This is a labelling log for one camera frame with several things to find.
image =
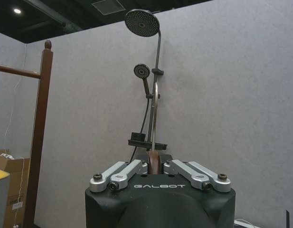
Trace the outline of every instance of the handheld shower head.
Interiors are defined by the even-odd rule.
[[[158,19],[148,10],[134,9],[125,15],[125,24],[134,34],[152,37],[160,30]]]
[[[147,77],[150,75],[150,69],[145,64],[138,64],[133,69],[133,72],[138,78],[143,80],[145,94],[149,95],[150,90],[148,88]]]
[[[144,79],[150,75],[150,69],[145,64],[138,64],[133,69],[133,72],[138,78]]]

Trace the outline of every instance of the screw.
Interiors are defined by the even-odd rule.
[[[102,174],[101,173],[97,173],[94,175],[94,181],[100,181],[102,180]]]
[[[109,189],[110,189],[111,191],[116,191],[116,190],[119,189],[119,184],[116,183],[116,182],[111,182],[111,183],[109,184]]]
[[[223,173],[218,174],[218,180],[226,181],[227,180],[227,175],[225,175]]]
[[[211,185],[210,182],[204,182],[204,183],[202,184],[202,189],[205,190],[205,191],[208,191],[208,190],[210,190],[211,188],[212,188],[212,185]]]

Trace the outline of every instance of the silver metal link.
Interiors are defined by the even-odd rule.
[[[141,160],[133,160],[119,173],[110,177],[110,186],[113,186],[113,190],[124,189],[133,175],[143,173],[147,173],[147,163]]]
[[[120,172],[122,169],[126,167],[126,163],[122,161],[118,161],[116,164],[111,166],[109,169],[102,173],[102,179],[99,181],[94,180],[93,178],[90,179],[89,186],[90,191],[92,192],[101,192],[107,188],[107,185],[110,181],[111,175],[114,173]]]
[[[214,173],[213,171],[207,169],[206,167],[200,165],[195,161],[188,162],[188,166],[192,169],[201,172],[208,176],[210,183],[212,184],[213,188],[219,192],[229,192],[231,191],[231,181],[230,179],[220,180],[218,179],[218,174]]]
[[[189,180],[192,187],[196,189],[207,190],[209,187],[209,178],[207,175],[195,171],[180,160],[172,160],[169,163],[165,163],[164,172],[169,174],[181,174]]]

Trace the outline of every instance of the wooden finial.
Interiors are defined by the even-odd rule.
[[[51,50],[51,46],[52,46],[51,41],[49,39],[46,40],[44,46],[45,46],[46,49]]]

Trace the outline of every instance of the wooden post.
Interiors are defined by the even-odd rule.
[[[51,51],[51,42],[47,40],[45,42],[45,49],[42,53],[23,228],[32,228],[34,223],[52,58],[53,52]]]

